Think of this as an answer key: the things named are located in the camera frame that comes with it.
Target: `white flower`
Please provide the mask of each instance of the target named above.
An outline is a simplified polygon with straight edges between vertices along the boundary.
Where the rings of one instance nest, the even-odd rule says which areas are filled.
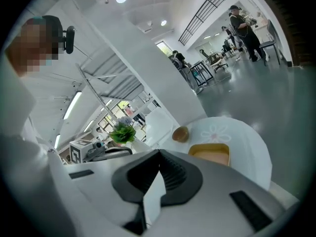
[[[232,138],[228,134],[224,134],[227,126],[223,125],[221,127],[216,127],[215,125],[211,125],[208,131],[203,131],[201,133],[201,137],[205,138],[204,142],[211,143],[221,143],[221,142],[229,142]]]
[[[130,117],[121,117],[117,119],[116,125],[114,126],[114,128],[119,124],[122,123],[124,125],[131,125],[133,124],[133,121]]]

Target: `table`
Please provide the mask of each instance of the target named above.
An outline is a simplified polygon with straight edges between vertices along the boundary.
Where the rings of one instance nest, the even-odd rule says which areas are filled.
[[[194,75],[193,70],[196,71],[198,73],[198,75],[202,78],[202,82],[199,81],[199,79]],[[214,76],[211,74],[211,72],[208,70],[208,68],[204,65],[203,61],[199,61],[197,63],[195,63],[191,68],[190,71],[194,77],[194,79],[196,80],[198,86],[202,86],[205,83],[208,84],[208,81],[213,79]],[[205,75],[203,74],[203,71],[206,72],[206,74],[208,75],[208,78],[205,77]]]
[[[272,173],[269,151],[252,127],[227,117],[203,118],[187,127],[190,137],[186,143],[173,141],[171,132],[159,148],[187,154],[194,144],[225,143],[230,148],[231,167],[265,190],[269,189]]]

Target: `person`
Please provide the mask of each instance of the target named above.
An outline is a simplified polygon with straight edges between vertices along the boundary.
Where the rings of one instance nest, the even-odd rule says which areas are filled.
[[[172,52],[172,55],[169,56],[169,59],[178,69],[180,74],[183,76],[184,80],[187,81],[190,88],[196,93],[199,94],[203,91],[203,88],[198,86],[197,81],[190,71],[191,64],[185,61],[182,53],[179,53],[177,50]]]
[[[98,127],[98,128],[96,129],[96,131],[97,131],[98,133],[100,133],[100,134],[99,134],[99,140],[100,140],[100,141],[105,141],[105,140],[109,137],[109,135],[108,135],[106,132],[103,132],[103,130],[102,130],[100,127]]]
[[[230,16],[231,24],[242,42],[245,44],[251,60],[253,62],[258,60],[254,50],[256,50],[263,59],[263,54],[259,48],[260,42],[255,33],[252,31],[250,24],[246,23],[245,19],[239,15],[239,8],[236,5],[232,5],[229,10],[232,12]]]
[[[130,104],[128,104],[127,107],[132,111],[132,114],[131,114],[131,116],[132,116],[133,113],[135,112],[135,110],[130,106]],[[144,118],[140,114],[137,114],[133,119],[135,121],[137,121],[138,123],[140,123],[140,125],[144,125],[140,120],[142,120],[144,123],[146,123]]]
[[[226,33],[228,35],[228,39],[230,39],[233,42],[234,46],[236,46],[235,38],[234,38],[232,32],[229,29],[227,29],[226,26],[222,26],[222,31],[226,31]]]
[[[227,52],[229,52],[229,54],[230,54],[231,56],[233,56],[233,55],[235,54],[234,51],[233,51],[233,49],[232,49],[231,46],[229,45],[227,39],[224,41],[223,49],[225,49]]]
[[[54,233],[58,227],[66,225],[69,227],[63,234],[75,236],[69,211],[58,196],[49,165],[53,160],[62,167],[62,161],[58,160],[56,150],[47,152],[43,139],[34,128],[30,113],[36,101],[21,80],[28,72],[38,71],[40,65],[58,59],[59,53],[63,52],[62,34],[57,17],[32,18],[1,52],[0,169],[10,195],[19,202],[23,213],[34,220],[33,224],[39,226],[39,232]]]
[[[234,46],[236,47],[236,49],[239,52],[243,52],[243,48],[242,48],[242,41],[239,38],[238,34],[236,33],[236,31],[233,29],[233,27],[230,25],[229,29],[226,26],[222,26],[222,31],[226,31],[228,38],[227,40],[231,40],[234,44]]]

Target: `black pants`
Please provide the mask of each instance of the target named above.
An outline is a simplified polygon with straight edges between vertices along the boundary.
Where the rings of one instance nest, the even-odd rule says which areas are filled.
[[[235,43],[235,38],[234,38],[234,36],[233,36],[233,35],[231,35],[231,40],[232,40],[232,42],[233,42],[234,46],[236,46],[236,43]]]
[[[145,120],[143,119],[143,117],[140,115],[140,114],[137,114],[135,117],[134,117],[134,120],[139,122],[141,125],[143,125],[143,123],[140,121],[142,120],[144,123],[145,123]]]
[[[261,52],[261,49],[259,48],[260,42],[257,36],[253,33],[253,31],[249,31],[246,37],[240,37],[240,38],[242,39],[242,42],[245,44],[252,61],[256,61],[258,59],[258,57],[255,56],[255,50],[257,50],[260,57],[263,58],[263,53]]]

